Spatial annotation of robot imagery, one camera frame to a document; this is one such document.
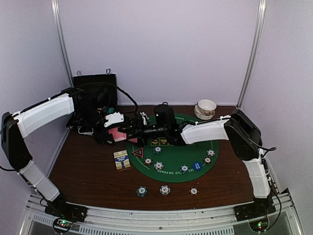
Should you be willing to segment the red playing card deck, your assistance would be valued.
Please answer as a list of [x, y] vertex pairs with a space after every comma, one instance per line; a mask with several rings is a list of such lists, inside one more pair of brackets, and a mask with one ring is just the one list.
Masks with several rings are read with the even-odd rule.
[[109, 134], [112, 134], [115, 142], [124, 141], [127, 139], [125, 133], [122, 133], [118, 130], [118, 127], [112, 128], [109, 130]]

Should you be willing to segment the green blue chip stack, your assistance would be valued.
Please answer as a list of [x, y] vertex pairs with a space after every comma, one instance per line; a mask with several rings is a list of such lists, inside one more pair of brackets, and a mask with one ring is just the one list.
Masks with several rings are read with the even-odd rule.
[[148, 190], [145, 186], [140, 186], [137, 188], [136, 194], [138, 197], [144, 197], [147, 194]]

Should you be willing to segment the blue tan chip stack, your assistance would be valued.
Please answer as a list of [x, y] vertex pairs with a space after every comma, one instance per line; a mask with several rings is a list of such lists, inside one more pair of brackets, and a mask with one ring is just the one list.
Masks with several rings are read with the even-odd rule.
[[162, 194], [162, 195], [168, 195], [170, 192], [171, 192], [171, 189], [168, 185], [162, 185], [159, 189], [159, 192]]

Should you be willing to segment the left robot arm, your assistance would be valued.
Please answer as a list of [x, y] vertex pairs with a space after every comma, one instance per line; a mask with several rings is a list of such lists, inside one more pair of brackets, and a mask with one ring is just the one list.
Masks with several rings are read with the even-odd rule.
[[89, 86], [96, 87], [99, 95], [81, 87], [68, 87], [49, 97], [31, 93], [32, 98], [14, 104], [14, 111], [3, 112], [0, 118], [0, 149], [8, 161], [2, 170], [20, 175], [59, 217], [68, 216], [70, 206], [48, 172], [66, 136], [68, 120], [78, 114], [95, 131], [92, 140], [103, 140], [109, 134], [108, 119], [100, 106], [110, 98], [104, 94], [103, 84]]

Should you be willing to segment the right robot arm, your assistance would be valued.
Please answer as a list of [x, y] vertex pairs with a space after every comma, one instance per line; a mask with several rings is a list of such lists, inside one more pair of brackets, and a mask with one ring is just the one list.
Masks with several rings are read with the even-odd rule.
[[119, 130], [127, 139], [137, 139], [143, 147], [147, 141], [165, 137], [174, 146], [186, 146], [204, 141], [229, 141], [236, 157], [245, 164], [253, 187], [251, 212], [261, 216], [271, 205], [271, 187], [265, 156], [277, 148], [265, 148], [259, 128], [240, 110], [216, 120], [177, 123], [174, 110], [166, 103], [154, 107], [156, 122], [150, 124], [140, 114], [127, 121]]

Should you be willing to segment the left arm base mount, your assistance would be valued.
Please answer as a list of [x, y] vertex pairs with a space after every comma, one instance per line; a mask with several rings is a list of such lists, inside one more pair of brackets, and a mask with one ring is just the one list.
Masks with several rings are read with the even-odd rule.
[[55, 217], [64, 218], [72, 222], [84, 222], [87, 216], [88, 208], [69, 203], [48, 204], [45, 213]]

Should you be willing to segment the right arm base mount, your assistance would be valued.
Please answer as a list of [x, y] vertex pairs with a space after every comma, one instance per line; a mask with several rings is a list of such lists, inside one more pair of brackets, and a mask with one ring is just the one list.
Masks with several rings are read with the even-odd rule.
[[256, 203], [244, 204], [234, 207], [234, 213], [237, 221], [264, 217], [267, 214], [273, 212], [276, 212], [275, 206], [265, 207], [264, 205], [257, 205]]

